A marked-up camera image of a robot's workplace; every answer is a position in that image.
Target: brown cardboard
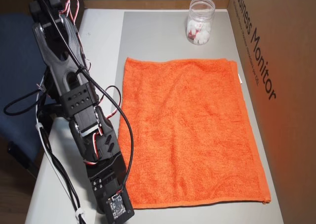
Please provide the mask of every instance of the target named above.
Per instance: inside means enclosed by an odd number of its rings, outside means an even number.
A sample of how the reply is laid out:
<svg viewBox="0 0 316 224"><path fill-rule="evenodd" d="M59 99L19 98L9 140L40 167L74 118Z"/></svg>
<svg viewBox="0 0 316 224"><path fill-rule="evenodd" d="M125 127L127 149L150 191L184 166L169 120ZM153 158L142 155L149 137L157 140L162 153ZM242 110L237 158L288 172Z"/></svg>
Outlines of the brown cardboard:
<svg viewBox="0 0 316 224"><path fill-rule="evenodd" d="M229 0L212 0L216 9L227 9ZM94 9L189 9L191 0L84 0Z"/></svg>
<svg viewBox="0 0 316 224"><path fill-rule="evenodd" d="M316 220L314 1L228 6L284 223Z"/></svg>

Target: terry cloth towel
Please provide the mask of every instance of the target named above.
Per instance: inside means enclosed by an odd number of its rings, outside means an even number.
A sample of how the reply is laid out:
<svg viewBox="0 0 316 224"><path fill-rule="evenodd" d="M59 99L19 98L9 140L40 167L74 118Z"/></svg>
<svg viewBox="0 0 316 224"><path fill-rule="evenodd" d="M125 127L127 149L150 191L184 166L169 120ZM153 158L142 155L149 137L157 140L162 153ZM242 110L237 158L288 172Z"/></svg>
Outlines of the terry cloth towel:
<svg viewBox="0 0 316 224"><path fill-rule="evenodd" d="M135 142L127 182L134 208L270 202L235 62L128 58L122 109ZM127 166L122 117L118 134Z"/></svg>

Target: robotic arm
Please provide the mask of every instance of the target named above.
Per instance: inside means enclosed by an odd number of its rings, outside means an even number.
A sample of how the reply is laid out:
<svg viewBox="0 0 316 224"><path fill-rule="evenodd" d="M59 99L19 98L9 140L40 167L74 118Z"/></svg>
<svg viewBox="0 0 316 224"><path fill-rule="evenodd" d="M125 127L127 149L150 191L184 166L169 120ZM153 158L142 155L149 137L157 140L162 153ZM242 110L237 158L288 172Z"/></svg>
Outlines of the robotic arm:
<svg viewBox="0 0 316 224"><path fill-rule="evenodd" d="M131 160L126 170L113 126L98 106L95 87L114 101L89 76L78 31L65 14L60 14L62 9L60 0L30 3L33 31L47 65L44 85L50 97L61 104L63 116L69 121L98 207L108 223L122 224L134 215L125 188Z"/></svg>

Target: blue chair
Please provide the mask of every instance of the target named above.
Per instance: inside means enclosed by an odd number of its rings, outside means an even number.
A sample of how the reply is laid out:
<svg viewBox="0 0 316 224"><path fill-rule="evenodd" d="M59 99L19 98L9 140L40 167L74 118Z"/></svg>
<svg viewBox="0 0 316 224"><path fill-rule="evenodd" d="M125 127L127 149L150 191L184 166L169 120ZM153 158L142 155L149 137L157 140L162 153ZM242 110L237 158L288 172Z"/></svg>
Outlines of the blue chair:
<svg viewBox="0 0 316 224"><path fill-rule="evenodd" d="M32 25L32 18L25 14L0 15L0 135L10 141L9 153L37 177L34 160L41 143L35 127L35 108L18 116L7 116L2 111L9 102L34 91L46 69ZM9 111L23 110L35 100L36 95L32 95Z"/></svg>

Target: glass jar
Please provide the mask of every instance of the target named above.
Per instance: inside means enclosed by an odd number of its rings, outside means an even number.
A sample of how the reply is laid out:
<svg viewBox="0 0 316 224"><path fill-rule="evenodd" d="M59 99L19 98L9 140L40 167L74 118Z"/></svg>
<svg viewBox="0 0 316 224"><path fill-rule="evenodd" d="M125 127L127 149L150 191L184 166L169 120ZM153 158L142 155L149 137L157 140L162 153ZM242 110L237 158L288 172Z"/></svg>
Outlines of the glass jar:
<svg viewBox="0 0 316 224"><path fill-rule="evenodd" d="M187 38L195 45L208 42L215 13L215 4L211 0L192 0L190 3Z"/></svg>

